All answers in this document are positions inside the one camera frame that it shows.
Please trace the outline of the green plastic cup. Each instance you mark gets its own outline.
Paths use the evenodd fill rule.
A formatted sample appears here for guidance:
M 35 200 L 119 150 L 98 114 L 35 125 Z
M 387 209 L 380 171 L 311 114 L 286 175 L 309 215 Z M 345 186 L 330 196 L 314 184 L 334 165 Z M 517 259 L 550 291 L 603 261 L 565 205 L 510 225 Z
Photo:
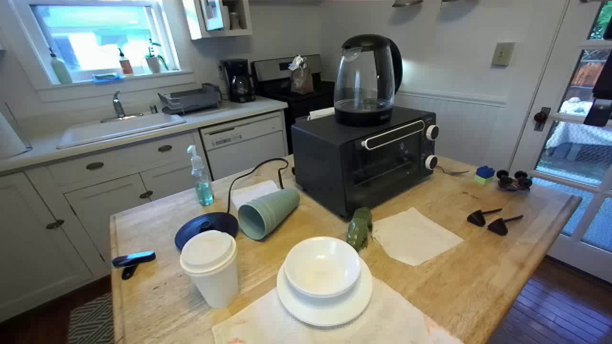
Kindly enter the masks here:
M 301 205 L 295 190 L 282 190 L 255 202 L 238 211 L 238 221 L 249 240 L 265 242 L 272 236 Z

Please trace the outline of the bag on stove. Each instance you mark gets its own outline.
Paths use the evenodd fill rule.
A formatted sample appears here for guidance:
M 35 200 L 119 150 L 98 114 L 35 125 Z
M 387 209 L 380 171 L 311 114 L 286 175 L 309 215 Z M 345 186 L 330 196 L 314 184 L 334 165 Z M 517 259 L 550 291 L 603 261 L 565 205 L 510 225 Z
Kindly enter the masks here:
M 292 62 L 290 72 L 293 95 L 311 95 L 314 91 L 313 72 L 303 56 Z

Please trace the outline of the white bowl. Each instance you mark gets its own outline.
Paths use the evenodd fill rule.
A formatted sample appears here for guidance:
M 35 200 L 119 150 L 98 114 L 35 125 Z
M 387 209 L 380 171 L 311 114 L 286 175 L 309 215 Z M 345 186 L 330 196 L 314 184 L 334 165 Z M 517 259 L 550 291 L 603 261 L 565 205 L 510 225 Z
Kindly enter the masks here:
M 284 267 L 292 288 L 320 301 L 345 295 L 362 276 L 358 253 L 336 238 L 301 242 L 290 251 Z

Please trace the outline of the black stove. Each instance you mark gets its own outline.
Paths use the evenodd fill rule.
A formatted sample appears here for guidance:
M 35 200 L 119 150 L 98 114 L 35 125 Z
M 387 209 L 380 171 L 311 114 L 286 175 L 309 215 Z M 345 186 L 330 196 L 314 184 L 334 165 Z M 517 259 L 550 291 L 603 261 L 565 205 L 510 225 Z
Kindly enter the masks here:
M 322 79 L 322 56 L 309 54 L 305 64 L 311 70 L 314 91 L 311 95 L 295 95 L 292 91 L 292 58 L 257 60 L 251 64 L 255 89 L 259 96 L 286 102 L 286 135 L 297 121 L 305 121 L 313 112 L 334 106 L 336 85 Z

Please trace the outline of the clear spray bottle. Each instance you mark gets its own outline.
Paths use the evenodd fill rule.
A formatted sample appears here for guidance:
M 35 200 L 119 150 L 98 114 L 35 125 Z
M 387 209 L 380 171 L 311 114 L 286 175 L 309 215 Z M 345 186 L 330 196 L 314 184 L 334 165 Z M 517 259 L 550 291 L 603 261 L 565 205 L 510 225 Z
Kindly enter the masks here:
M 215 204 L 215 192 L 213 192 L 211 181 L 205 175 L 207 171 L 205 161 L 200 158 L 196 146 L 188 148 L 188 156 L 190 156 L 192 179 L 196 182 L 198 200 L 204 207 L 211 207 Z

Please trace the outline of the glass electric kettle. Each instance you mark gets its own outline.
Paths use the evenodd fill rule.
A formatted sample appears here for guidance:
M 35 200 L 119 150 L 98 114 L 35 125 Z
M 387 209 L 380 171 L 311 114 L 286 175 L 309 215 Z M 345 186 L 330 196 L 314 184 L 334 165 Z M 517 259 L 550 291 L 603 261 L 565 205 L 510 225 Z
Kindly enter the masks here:
M 402 77 L 402 54 L 391 39 L 381 35 L 349 39 L 336 81 L 336 119 L 349 127 L 389 123 Z

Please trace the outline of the dish rack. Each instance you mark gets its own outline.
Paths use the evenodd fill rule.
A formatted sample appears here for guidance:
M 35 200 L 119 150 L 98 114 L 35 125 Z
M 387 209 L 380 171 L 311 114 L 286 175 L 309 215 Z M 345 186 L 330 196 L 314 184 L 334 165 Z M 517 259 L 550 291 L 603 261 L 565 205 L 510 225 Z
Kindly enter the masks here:
M 171 93 L 160 96 L 165 114 L 188 116 L 204 110 L 217 110 L 223 104 L 219 87 L 205 83 L 196 91 Z

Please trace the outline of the white plate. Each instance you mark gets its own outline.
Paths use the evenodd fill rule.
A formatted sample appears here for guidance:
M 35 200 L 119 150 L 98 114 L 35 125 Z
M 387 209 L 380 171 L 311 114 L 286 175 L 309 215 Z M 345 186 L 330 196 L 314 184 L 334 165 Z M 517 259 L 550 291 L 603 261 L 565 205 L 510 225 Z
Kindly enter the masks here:
M 347 295 L 316 301 L 299 295 L 286 278 L 286 270 L 280 270 L 276 293 L 282 307 L 299 322 L 314 328 L 339 328 L 366 312 L 374 295 L 374 276 L 368 265 L 362 265 L 362 276 Z

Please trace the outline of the white cloth mat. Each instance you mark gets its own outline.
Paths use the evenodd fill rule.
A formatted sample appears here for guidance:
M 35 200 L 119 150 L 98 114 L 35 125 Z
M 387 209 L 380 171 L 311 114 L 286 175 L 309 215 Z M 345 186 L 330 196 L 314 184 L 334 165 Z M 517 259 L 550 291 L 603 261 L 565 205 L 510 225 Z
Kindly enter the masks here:
M 366 312 L 341 328 L 301 324 L 270 291 L 215 326 L 213 335 L 217 344 L 464 344 L 383 282 L 376 282 Z

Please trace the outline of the blue black clip tool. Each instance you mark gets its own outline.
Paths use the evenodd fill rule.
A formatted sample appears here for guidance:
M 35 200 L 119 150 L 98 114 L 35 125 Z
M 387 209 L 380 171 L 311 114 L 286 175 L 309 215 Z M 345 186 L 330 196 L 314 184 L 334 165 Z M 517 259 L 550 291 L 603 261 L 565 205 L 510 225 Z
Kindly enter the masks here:
M 112 261 L 112 265 L 123 270 L 123 280 L 131 280 L 142 263 L 152 263 L 154 259 L 156 259 L 154 251 L 142 251 L 142 253 L 131 253 L 127 257 L 117 257 Z

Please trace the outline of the chrome faucet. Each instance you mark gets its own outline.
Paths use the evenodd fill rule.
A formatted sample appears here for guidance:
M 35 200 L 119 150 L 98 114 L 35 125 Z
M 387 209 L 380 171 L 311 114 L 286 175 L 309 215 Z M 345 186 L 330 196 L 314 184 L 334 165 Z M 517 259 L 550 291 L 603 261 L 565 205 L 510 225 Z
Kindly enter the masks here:
M 114 100 L 112 100 L 116 116 L 114 116 L 114 118 L 108 118 L 108 119 L 102 119 L 100 123 L 129 121 L 129 119 L 140 118 L 139 114 L 127 114 L 127 112 L 125 112 L 119 95 L 121 95 L 121 93 L 117 91 L 117 93 L 114 95 Z

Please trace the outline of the brown bottle on windowsill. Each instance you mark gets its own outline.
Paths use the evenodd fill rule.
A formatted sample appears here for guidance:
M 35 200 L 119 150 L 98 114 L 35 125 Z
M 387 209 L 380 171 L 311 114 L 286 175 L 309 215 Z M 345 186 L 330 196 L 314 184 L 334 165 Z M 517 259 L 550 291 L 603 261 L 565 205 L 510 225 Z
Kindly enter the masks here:
M 123 75 L 129 75 L 129 77 L 135 75 L 133 64 L 131 64 L 131 60 L 125 56 L 123 49 L 119 49 L 119 64 L 121 64 Z

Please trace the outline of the soap bottle on windowsill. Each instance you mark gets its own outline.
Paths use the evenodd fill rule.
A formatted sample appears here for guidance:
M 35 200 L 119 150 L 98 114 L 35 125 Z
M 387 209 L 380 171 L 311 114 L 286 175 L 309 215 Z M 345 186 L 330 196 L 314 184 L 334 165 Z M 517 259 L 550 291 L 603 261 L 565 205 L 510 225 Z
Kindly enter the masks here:
M 51 49 L 51 64 L 52 64 L 52 70 L 54 70 L 60 85 L 74 85 L 74 77 L 72 77 L 66 62 L 60 60 L 52 49 Z

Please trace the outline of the wall shelf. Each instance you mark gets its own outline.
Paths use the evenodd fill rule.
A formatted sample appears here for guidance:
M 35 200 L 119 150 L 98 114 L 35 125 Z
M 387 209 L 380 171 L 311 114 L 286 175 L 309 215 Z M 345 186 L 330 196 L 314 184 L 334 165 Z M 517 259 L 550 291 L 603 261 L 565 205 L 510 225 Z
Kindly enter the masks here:
M 249 0 L 183 0 L 183 7 L 194 41 L 253 33 Z

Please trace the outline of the wall light switch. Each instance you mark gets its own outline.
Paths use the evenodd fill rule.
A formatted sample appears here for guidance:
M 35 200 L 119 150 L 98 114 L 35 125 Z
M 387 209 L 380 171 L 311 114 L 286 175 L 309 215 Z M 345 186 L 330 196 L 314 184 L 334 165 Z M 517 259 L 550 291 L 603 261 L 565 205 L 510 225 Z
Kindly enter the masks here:
M 508 68 L 513 60 L 515 45 L 513 43 L 500 43 L 492 56 L 494 68 Z

